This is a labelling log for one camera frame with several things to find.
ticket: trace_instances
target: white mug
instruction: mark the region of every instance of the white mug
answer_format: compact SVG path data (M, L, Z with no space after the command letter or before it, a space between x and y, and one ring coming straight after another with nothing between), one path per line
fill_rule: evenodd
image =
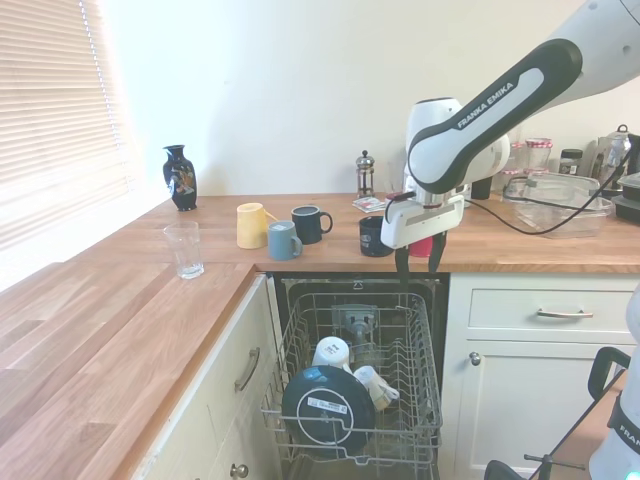
M373 367L360 367L353 375L369 391L373 405L379 412L400 397L400 392L395 388L391 388L386 380L378 375L378 372L376 372Z
M338 337L324 337L316 346L312 365L331 365L352 373L349 367L349 345Z

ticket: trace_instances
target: window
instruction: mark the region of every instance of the window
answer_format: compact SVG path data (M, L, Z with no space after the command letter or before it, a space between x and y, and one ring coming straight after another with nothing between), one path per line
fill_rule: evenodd
M133 190L97 0L0 0L0 250Z

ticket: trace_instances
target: light blue mug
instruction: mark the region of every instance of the light blue mug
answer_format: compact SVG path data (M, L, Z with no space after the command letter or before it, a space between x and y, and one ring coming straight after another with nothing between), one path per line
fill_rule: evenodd
M302 253L302 242L296 236L293 222L273 222L267 230L269 255L274 260L293 260Z

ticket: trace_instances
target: black mug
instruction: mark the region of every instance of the black mug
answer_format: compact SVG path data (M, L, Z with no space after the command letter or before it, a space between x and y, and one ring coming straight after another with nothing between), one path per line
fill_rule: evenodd
M367 257L386 257L393 248L380 239L383 217L366 217L360 220L360 251Z
M329 217L329 228L322 229L320 219ZM333 218L327 212L322 212L315 205L304 205L291 210L291 220L296 224L298 238L303 245L311 245L322 240L323 233L329 233L333 228Z

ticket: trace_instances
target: drinking glass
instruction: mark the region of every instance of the drinking glass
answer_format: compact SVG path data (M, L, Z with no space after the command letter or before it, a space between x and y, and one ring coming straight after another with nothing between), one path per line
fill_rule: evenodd
M185 279L202 275L200 230L197 222L178 222L165 227L164 234L173 251L178 276Z

